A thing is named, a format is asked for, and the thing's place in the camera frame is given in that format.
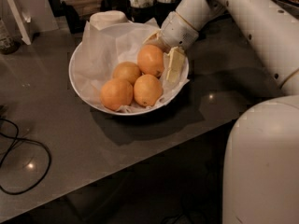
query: orange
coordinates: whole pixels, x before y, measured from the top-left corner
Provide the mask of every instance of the orange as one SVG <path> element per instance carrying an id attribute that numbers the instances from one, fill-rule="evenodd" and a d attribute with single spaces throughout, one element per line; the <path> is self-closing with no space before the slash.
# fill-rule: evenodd
<path id="1" fill-rule="evenodd" d="M 130 105 L 133 101 L 133 86 L 123 78 L 112 78 L 106 82 L 100 91 L 102 105 L 113 111 L 122 105 Z"/>
<path id="2" fill-rule="evenodd" d="M 137 64 L 144 74 L 160 77 L 164 71 L 164 53 L 154 45 L 144 45 L 137 54 Z"/>
<path id="3" fill-rule="evenodd" d="M 162 84 L 156 76 L 146 74 L 139 77 L 135 82 L 134 99 L 139 105 L 155 105 L 162 93 Z"/>
<path id="4" fill-rule="evenodd" d="M 138 77 L 141 76 L 141 71 L 136 63 L 123 62 L 119 63 L 113 70 L 113 78 L 124 78 L 128 80 L 132 85 Z"/>

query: cord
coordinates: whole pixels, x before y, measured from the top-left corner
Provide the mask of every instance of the cord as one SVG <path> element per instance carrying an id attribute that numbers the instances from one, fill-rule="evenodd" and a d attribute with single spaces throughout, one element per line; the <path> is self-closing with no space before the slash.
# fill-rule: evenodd
<path id="1" fill-rule="evenodd" d="M 4 189 L 1 186 L 1 184 L 0 184 L 0 190 L 2 190 L 4 193 L 6 193 L 8 195 L 20 195 L 20 194 L 23 194 L 24 192 L 27 192 L 28 190 L 31 190 L 31 189 L 35 188 L 45 178 L 45 176 L 48 173 L 48 171 L 50 169 L 50 166 L 51 166 L 51 154 L 50 154 L 50 150 L 49 150 L 49 148 L 46 145 L 44 145 L 41 142 L 29 139 L 29 138 L 19 137 L 19 127 L 14 122 L 12 122 L 12 121 L 10 121 L 8 119 L 3 119 L 3 118 L 0 118 L 0 121 L 9 123 L 9 124 L 11 124 L 16 129 L 16 132 L 15 132 L 14 136 L 9 136 L 9 135 L 6 135 L 6 134 L 0 132 L 1 136 L 5 137 L 7 139 L 11 139 L 12 140 L 9 148 L 7 149 L 6 152 L 4 152 L 4 156 L 0 160 L 0 169 L 2 168 L 2 164 L 5 161 L 5 159 L 8 156 L 8 154 L 11 152 L 11 150 L 14 149 L 14 148 L 17 148 L 20 145 L 25 144 L 25 143 L 30 144 L 30 145 L 35 145 L 35 146 L 42 147 L 46 151 L 46 153 L 48 155 L 49 161 L 48 161 L 48 165 L 47 165 L 47 168 L 46 168 L 44 174 L 40 178 L 38 178 L 37 181 L 33 185 L 31 185 L 29 188 L 23 189 L 23 190 L 20 190 L 20 191 L 9 191 L 9 190 Z"/>

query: dark floor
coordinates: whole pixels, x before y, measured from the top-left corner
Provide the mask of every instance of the dark floor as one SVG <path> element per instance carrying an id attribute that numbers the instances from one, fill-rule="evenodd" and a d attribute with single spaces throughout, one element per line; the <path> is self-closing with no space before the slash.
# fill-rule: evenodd
<path id="1" fill-rule="evenodd" d="M 218 224 L 233 123 L 16 217 L 9 223 Z"/>

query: bowl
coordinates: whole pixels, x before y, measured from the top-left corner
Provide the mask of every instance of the bowl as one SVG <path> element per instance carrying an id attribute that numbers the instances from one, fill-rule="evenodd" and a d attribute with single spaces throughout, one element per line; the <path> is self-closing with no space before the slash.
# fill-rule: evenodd
<path id="1" fill-rule="evenodd" d="M 156 105 L 142 107 L 133 102 L 129 106 L 122 106 L 119 111 L 112 111 L 105 108 L 99 99 L 101 87 L 111 79 L 114 67 L 124 61 L 136 63 L 137 53 L 144 40 L 157 29 L 144 23 L 120 23 L 83 35 L 69 63 L 70 82 L 77 95 L 91 107 L 116 116 L 142 115 L 169 104 L 189 81 L 189 63 L 186 58 L 178 81 L 169 83 L 165 80 L 169 60 L 167 54 L 164 55 L 165 70 L 160 77 L 164 93 Z"/>

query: gray table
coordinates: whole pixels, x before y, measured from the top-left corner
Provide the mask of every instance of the gray table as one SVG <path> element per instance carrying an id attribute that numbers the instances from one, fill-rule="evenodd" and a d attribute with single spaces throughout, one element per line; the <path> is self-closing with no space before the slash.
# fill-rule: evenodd
<path id="1" fill-rule="evenodd" d="M 280 91 L 230 18 L 213 21 L 189 50 L 190 82 L 168 106 L 144 116 L 113 117 L 73 91 L 68 62 L 80 38 L 65 29 L 0 56 L 0 104 L 21 135 L 45 143 L 52 166 L 34 189 L 0 192 L 0 222 L 237 119 Z M 7 147 L 1 138 L 0 152 Z M 21 189 L 47 165 L 38 147 L 16 149 L 0 170 L 2 186 Z"/>

